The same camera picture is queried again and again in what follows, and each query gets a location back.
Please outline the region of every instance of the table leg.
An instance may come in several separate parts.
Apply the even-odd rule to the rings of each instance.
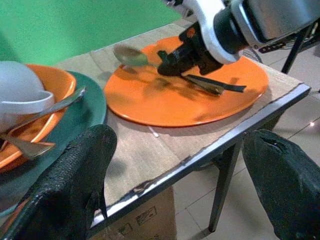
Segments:
[[[302,45],[304,44],[305,38],[309,35],[310,31],[313,28],[313,24],[305,27],[298,33],[298,37],[296,38],[294,45],[289,53],[289,56],[287,57],[281,72],[284,74],[288,74],[292,64],[294,63]]]
[[[223,152],[222,159],[218,163],[219,177],[215,190],[213,206],[211,210],[211,217],[209,222],[209,231],[214,232],[217,228],[219,217],[225,203],[230,181],[235,169],[242,140],[235,145],[229,147]]]

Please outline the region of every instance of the metal table frame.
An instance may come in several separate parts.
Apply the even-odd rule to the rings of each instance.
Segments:
[[[210,232],[214,232],[227,196],[242,139],[246,132],[257,130],[270,120],[282,114],[290,106],[306,97],[310,92],[310,89],[311,88],[304,83],[298,85],[294,90],[270,103],[255,115],[246,119],[227,132],[224,136],[220,137],[217,141],[203,148],[194,156],[181,162],[179,165],[157,177],[152,182],[145,182],[142,183],[140,187],[137,187],[137,189],[143,190],[138,192],[131,191],[113,205],[107,206],[107,221],[105,221],[101,213],[96,214],[88,237],[103,230],[107,225],[110,225],[119,218],[125,216],[150,198],[156,196],[164,189],[198,169],[203,164],[212,161],[215,156],[223,153],[222,159],[219,160],[219,162],[215,162],[219,168],[219,176],[208,227]]]
[[[310,34],[312,28],[313,28],[313,25],[311,24],[311,25],[305,27],[304,29],[302,29],[297,34],[297,38],[294,42],[294,45],[293,45],[293,47],[289,53],[289,56],[287,57],[284,65],[282,67],[282,70],[281,70],[282,73],[284,73],[284,74],[289,73],[290,68],[293,65],[298,53],[315,46],[319,42],[319,40],[317,39],[318,41],[314,41],[312,44],[309,44],[308,46],[304,47],[304,40],[305,40],[306,36],[308,36]]]

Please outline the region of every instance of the green plate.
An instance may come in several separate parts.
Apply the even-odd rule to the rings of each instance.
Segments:
[[[84,97],[72,104],[58,125],[46,138],[56,147],[35,161],[0,174],[0,217],[9,214],[39,175],[64,151],[67,144],[85,129],[105,121],[107,105],[102,89],[91,78],[70,72],[76,77],[76,88],[86,86]]]

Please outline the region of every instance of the white floor tile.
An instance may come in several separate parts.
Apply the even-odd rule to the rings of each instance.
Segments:
[[[318,100],[320,100],[320,93],[319,93],[320,87],[318,89],[314,88],[310,91],[309,96],[314,97]]]
[[[320,166],[320,119],[289,138]]]
[[[177,240],[207,240],[187,210],[175,216]]]
[[[246,167],[240,152],[233,174]],[[219,170],[214,165],[201,171],[194,171],[173,185],[175,213],[179,213],[198,199],[212,191],[217,186]]]
[[[285,64],[285,59],[277,61],[270,67],[281,71]],[[310,87],[313,91],[320,89],[320,57],[314,56],[310,51],[299,53],[289,71],[289,76],[294,77]],[[312,95],[320,99],[320,93]]]
[[[263,64],[270,65],[275,62],[278,62],[281,59],[287,58],[290,53],[290,50],[276,50],[267,53],[260,53],[259,51],[256,52],[262,59]]]
[[[307,96],[281,116],[273,132],[289,138],[320,117],[320,100]]]
[[[320,44],[308,49],[314,56],[320,58]]]
[[[214,192],[210,192],[188,208],[202,230],[209,224]],[[259,201],[247,169],[232,178],[217,229],[207,238],[209,240],[278,239]]]

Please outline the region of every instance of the metal table edge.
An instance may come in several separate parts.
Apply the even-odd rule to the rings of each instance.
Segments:
[[[130,213],[141,204],[182,179],[184,176],[193,172],[195,169],[208,162],[208,159],[212,159],[214,156],[234,145],[243,137],[244,134],[246,134],[246,132],[250,132],[263,126],[265,123],[305,98],[309,94],[310,90],[311,87],[308,85],[304,83],[299,84],[291,92],[268,104],[256,114],[228,131],[217,141],[203,148],[194,156],[185,159],[170,171],[154,179],[154,181],[148,184],[143,192],[133,193],[131,191],[127,193],[121,198],[121,200],[107,207],[108,219],[106,222],[101,213],[94,216],[94,220],[89,231],[89,237],[98,233],[107,225]]]

